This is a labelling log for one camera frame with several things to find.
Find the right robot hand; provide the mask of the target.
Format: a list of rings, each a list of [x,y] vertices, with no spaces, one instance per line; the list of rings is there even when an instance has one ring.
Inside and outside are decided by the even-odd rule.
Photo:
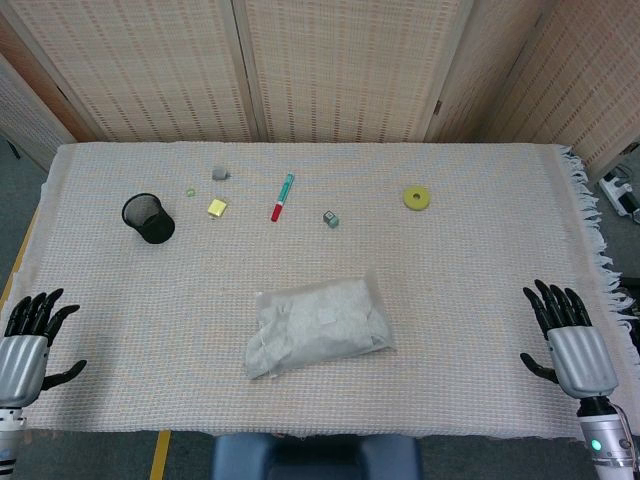
[[[582,400],[605,397],[619,382],[605,341],[593,326],[581,297],[535,280],[534,290],[525,287],[552,365],[544,367],[525,352],[520,359],[535,376],[558,385],[568,396]]]

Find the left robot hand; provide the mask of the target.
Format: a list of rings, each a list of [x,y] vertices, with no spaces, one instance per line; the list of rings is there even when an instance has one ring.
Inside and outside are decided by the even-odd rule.
[[[23,409],[40,393],[65,384],[84,370],[77,361],[68,370],[46,373],[50,349],[64,321],[80,309],[77,304],[55,310],[62,288],[21,299],[10,313],[1,338],[1,407]]]

